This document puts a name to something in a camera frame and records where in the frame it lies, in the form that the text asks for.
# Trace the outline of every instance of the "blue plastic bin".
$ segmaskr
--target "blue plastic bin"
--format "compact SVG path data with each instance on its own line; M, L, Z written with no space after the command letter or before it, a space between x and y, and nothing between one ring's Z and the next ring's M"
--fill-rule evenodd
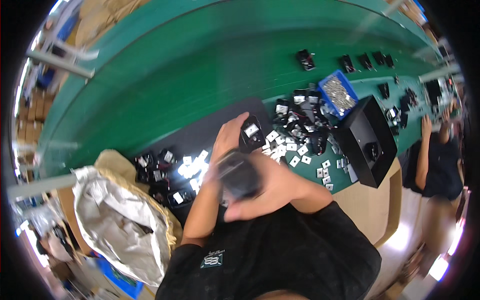
M336 76L341 81L343 87L347 90L350 97L352 97L353 100L355 101L355 103L356 103L355 105L358 104L359 98L358 98L357 94L355 93L355 91L353 90L353 86L350 84L350 81L348 81L348 79L345 77L345 75L343 74L343 72L341 70L336 70L332 74L325 77L323 80L319 81L318 91L322 93L322 96L325 100L325 105L328 106L334 112L334 115L339 120L341 120L351 112L352 108L345 110L343 112L343 116L340 116L339 109L335 106L335 104L332 103L332 99L330 99L330 97L328 97L327 94L325 93L325 91L322 89L322 86L327 81L329 81L333 76Z

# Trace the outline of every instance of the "open black box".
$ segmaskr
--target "open black box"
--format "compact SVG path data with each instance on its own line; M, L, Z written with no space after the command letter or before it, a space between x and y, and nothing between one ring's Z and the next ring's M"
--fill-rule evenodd
M390 126L373 95L360 99L352 112L332 129L335 140L353 166L361 184L378 188L395 159L397 148ZM377 142L374 162L365 153L367 143Z

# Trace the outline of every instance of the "stack of cardboard boxes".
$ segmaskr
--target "stack of cardboard boxes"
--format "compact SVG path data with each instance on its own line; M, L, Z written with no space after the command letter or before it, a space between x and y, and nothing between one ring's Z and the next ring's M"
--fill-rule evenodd
M17 143L36 145L43 122L53 103L53 95L34 89L30 99L20 99L17 117Z

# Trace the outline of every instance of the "green table surface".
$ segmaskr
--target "green table surface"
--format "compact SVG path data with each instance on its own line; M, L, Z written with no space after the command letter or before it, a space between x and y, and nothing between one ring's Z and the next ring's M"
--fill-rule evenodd
M390 97L387 100L380 100L382 99L382 96L377 88L377 85L385 82L388 82ZM405 129L400 129L400 134L394 137L398 149L397 155L407 150L421 137L421 117L426 113L428 113L430 116L432 116L432 114L430 107L425 101L425 96L422 91L423 89L420 85L420 82L418 81L418 77L415 78L410 76L399 76L398 85L395 84L394 78L392 76L354 80L351 83L359 99L369 95L374 95L377 102L380 103L380 107L382 107L383 105L386 108L392 108L393 106L397 106L398 108L400 108L400 98L405 94L405 89L407 87L411 88L418 96L417 99L419 105L415 108L410 109L410 111L408 112L407 127ZM269 114L271 114L271 116L273 117L276 99L290 97L291 95L285 94L268 98L264 100L264 105ZM348 173L345 174L343 169L336 168L336 160L342 158L343 156L333 153L330 143L327 143L327 150L320 156L312 154L312 148L310 145L308 145L308 149L309 152L306 155L312 158L310 164L307 165L305 163L299 162L295 168L289 165L289 168L292 171L308 180L323 184L322 178L316 177L316 169L321 168L321 163L323 163L324 161L330 160L331 166L328 168L328 171L332 180L331 184L334 185L332 193L339 192L342 189L353 184L350 181L350 176L348 175ZM287 151L287 162L290 162L290 160L295 155L299 156L296 151Z

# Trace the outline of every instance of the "worker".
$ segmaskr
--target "worker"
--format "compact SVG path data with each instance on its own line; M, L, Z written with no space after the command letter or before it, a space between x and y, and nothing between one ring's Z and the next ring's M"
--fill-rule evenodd
M325 187L267 156L249 156L262 191L229 201L216 224L216 162L239 146L248 115L220 129L156 299L363 299L380 271L375 247Z
M421 120L421 140L399 156L403 185L424 197L443 196L455 200L463 189L460 146L451 134L452 102L442 113L438 132L432 133L428 115Z

